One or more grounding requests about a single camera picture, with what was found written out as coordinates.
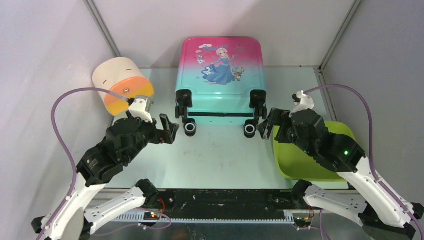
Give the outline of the pink teal cartoon suitcase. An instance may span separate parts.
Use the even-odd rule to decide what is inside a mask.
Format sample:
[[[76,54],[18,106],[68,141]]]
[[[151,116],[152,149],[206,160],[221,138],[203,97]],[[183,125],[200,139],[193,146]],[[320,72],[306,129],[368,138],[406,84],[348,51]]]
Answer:
[[[267,116],[261,44],[252,37],[192,37],[182,44],[175,116],[192,137],[199,125],[241,126],[246,138]]]

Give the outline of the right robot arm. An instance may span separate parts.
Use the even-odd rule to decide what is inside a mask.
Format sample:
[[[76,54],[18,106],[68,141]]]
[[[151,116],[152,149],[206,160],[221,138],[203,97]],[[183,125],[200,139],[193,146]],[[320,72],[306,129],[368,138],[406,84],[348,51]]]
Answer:
[[[301,179],[293,187],[291,204],[327,210],[359,225],[375,240],[411,240],[419,231],[417,222],[424,207],[400,197],[377,173],[363,148],[350,136],[330,132],[325,120],[312,109],[295,113],[273,108],[257,129],[263,139],[278,127],[275,140],[292,144],[324,169],[339,175],[361,195],[361,199],[328,193]]]

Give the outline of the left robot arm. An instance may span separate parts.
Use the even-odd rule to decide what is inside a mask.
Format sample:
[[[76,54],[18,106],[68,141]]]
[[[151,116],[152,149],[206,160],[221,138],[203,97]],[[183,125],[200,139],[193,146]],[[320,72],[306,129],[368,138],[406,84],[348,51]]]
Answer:
[[[163,128],[157,121],[146,122],[129,115],[106,130],[105,137],[86,151],[76,165],[72,193],[65,198],[58,213],[37,217],[31,226],[39,240],[61,240],[65,229],[78,211],[83,212],[82,230],[77,239],[88,240],[101,227],[116,217],[136,208],[153,208],[158,203],[158,190],[148,180],[139,180],[124,194],[108,202],[88,208],[92,199],[120,174],[148,144],[173,144],[180,128],[166,114],[160,114]]]

